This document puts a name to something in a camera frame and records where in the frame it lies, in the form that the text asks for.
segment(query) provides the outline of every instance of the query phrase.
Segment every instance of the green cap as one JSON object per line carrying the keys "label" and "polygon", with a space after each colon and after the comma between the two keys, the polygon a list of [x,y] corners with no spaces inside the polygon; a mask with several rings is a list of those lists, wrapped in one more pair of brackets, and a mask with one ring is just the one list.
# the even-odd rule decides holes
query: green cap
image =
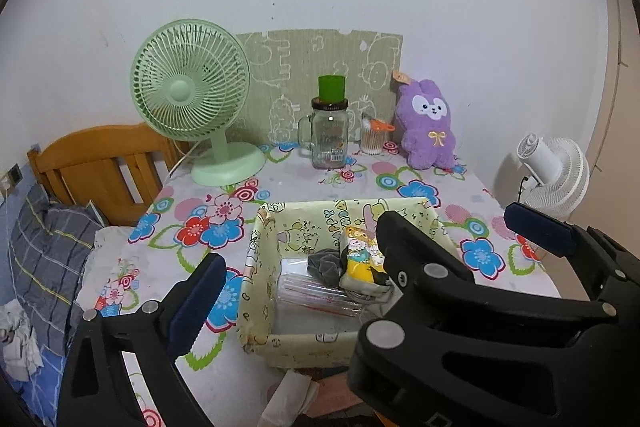
{"label": "green cap", "polygon": [[335,103],[344,100],[344,76],[324,74],[318,76],[318,96],[323,102]]}

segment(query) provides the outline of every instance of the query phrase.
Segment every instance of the beige door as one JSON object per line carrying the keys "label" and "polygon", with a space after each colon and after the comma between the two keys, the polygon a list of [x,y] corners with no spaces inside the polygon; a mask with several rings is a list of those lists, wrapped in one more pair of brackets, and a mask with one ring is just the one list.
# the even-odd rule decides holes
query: beige door
{"label": "beige door", "polygon": [[[609,57],[596,129],[587,158],[587,194],[570,216],[600,229],[640,257],[640,32],[632,0],[607,0]],[[546,255],[543,264],[564,298],[586,299],[568,262]]]}

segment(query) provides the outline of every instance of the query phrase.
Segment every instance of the floral tablecloth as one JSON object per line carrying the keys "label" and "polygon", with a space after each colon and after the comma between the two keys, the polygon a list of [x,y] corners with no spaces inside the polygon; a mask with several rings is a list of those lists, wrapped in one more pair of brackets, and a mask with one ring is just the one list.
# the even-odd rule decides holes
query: floral tablecloth
{"label": "floral tablecloth", "polygon": [[[146,300],[161,300],[208,251],[225,258],[226,285],[191,352],[176,362],[216,427],[255,426],[267,389],[280,375],[242,351],[235,328],[251,231],[263,203],[428,198],[476,282],[559,297],[532,248],[507,229],[497,201],[461,161],[451,170],[414,171],[391,142],[378,156],[350,144],[345,168],[319,171],[295,143],[261,149],[267,157],[262,170],[228,187],[196,185],[188,166],[179,169],[140,219],[95,305],[103,315],[133,312]],[[294,223],[282,237],[284,248],[311,252],[316,247],[317,235],[305,230],[305,223]],[[135,356],[125,357],[147,424],[162,426]]]}

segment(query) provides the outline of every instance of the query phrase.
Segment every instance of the gray cloth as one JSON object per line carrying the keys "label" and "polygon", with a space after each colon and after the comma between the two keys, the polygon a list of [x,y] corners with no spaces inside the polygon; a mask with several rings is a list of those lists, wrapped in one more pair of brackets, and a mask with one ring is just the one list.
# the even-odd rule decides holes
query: gray cloth
{"label": "gray cloth", "polygon": [[81,206],[50,201],[41,185],[29,191],[9,242],[15,293],[38,342],[64,357],[82,308],[80,274],[101,226]]}
{"label": "gray cloth", "polygon": [[325,248],[307,257],[306,270],[325,286],[337,288],[342,275],[340,253]]}

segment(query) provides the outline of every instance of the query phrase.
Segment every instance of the blue gripper pad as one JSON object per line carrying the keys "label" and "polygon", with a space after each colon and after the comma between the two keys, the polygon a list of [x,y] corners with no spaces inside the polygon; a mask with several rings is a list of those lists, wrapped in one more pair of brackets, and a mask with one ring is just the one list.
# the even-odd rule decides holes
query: blue gripper pad
{"label": "blue gripper pad", "polygon": [[512,232],[529,239],[557,257],[570,257],[576,249],[572,227],[526,204],[511,203],[504,210],[504,222]]}
{"label": "blue gripper pad", "polygon": [[160,329],[172,360],[190,351],[225,282],[225,260],[209,253],[191,276],[175,284],[162,300]]}

